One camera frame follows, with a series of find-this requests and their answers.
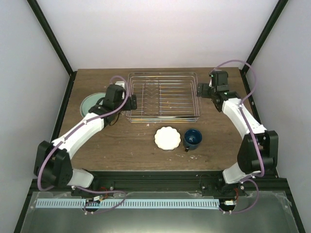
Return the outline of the white scalloped bowl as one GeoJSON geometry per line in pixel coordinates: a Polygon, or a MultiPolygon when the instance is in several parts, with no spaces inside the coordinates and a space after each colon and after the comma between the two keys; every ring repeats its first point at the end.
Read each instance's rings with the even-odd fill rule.
{"type": "Polygon", "coordinates": [[[154,135],[154,142],[158,148],[169,151],[177,148],[181,143],[181,136],[177,129],[171,126],[158,129],[154,135]]]}

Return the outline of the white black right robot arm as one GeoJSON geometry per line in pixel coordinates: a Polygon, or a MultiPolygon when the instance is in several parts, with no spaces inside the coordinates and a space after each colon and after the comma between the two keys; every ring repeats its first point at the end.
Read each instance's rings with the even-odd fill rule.
{"type": "Polygon", "coordinates": [[[226,196],[233,190],[233,184],[256,176],[262,177],[276,168],[278,135],[259,123],[247,110],[238,93],[229,90],[226,71],[213,70],[209,75],[209,83],[198,84],[197,96],[211,99],[215,108],[231,120],[242,138],[237,162],[223,170],[223,179],[216,183],[216,191],[226,196]]]}

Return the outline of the metal wire dish rack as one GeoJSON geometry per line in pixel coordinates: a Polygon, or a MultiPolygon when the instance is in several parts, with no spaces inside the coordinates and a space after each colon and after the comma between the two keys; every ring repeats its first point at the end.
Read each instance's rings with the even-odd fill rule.
{"type": "Polygon", "coordinates": [[[196,122],[201,115],[194,72],[133,72],[130,95],[137,109],[125,112],[130,122],[196,122]]]}

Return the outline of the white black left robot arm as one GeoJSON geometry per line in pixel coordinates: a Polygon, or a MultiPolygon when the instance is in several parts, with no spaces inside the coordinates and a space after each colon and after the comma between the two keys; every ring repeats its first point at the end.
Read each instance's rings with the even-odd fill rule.
{"type": "Polygon", "coordinates": [[[108,125],[113,125],[121,111],[135,110],[136,96],[129,95],[128,83],[110,84],[84,118],[61,137],[52,142],[42,141],[37,149],[34,174],[37,187],[48,191],[53,187],[75,186],[88,196],[99,192],[94,175],[83,169],[73,169],[71,160],[79,148],[108,125]]]}

